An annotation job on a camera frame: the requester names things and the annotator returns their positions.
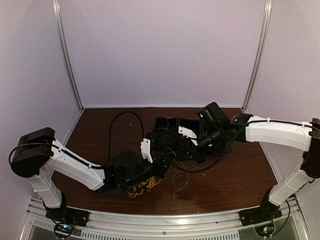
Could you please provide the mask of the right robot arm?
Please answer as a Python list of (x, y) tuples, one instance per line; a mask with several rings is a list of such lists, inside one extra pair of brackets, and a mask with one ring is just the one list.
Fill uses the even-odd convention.
[[(168, 113), (173, 118), (196, 119), (200, 108), (173, 108)], [(320, 104), (312, 101), (287, 102), (263, 106), (262, 101), (251, 103), (249, 110), (262, 117), (272, 117), (286, 121), (310, 121), (320, 118)], [(235, 152), (226, 156), (223, 162), (205, 173), (214, 174), (211, 181), (201, 180), (201, 176), (191, 177), (191, 186), (183, 190), (183, 201), (172, 203), (169, 210), (177, 214), (204, 214), (219, 211), (239, 210), (259, 204), (258, 197), (263, 191), (258, 187), (271, 187), (276, 179), (285, 179), (302, 161), (303, 152), (293, 147), (278, 144), (235, 143)], [(266, 167), (259, 175), (257, 167)], [(306, 222), (320, 219), (320, 179), (296, 193), (296, 198)]]

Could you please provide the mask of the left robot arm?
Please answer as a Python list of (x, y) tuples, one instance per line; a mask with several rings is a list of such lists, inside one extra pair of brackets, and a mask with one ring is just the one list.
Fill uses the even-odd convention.
[(56, 139), (50, 127), (23, 135), (8, 156), (11, 170), (27, 179), (44, 205), (52, 209), (61, 222), (69, 221), (72, 211), (65, 206), (65, 196), (47, 170), (59, 172), (98, 194), (112, 196), (151, 177), (163, 179), (170, 166), (166, 157), (152, 154), (152, 142), (145, 137), (139, 154), (124, 151), (108, 160), (111, 165), (98, 165), (77, 155)]

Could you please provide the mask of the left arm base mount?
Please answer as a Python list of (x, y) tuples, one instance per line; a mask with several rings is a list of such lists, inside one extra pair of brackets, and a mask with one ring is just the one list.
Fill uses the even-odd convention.
[(72, 226), (86, 227), (89, 220), (89, 212), (70, 208), (67, 206), (59, 208), (45, 207), (45, 217), (51, 219), (54, 223), (64, 223)]

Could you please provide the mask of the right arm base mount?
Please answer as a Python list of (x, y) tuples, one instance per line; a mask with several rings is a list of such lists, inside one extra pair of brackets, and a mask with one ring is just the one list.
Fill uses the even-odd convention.
[(267, 203), (258, 207), (244, 209), (239, 212), (242, 226), (256, 225), (280, 218), (282, 212), (279, 206)]

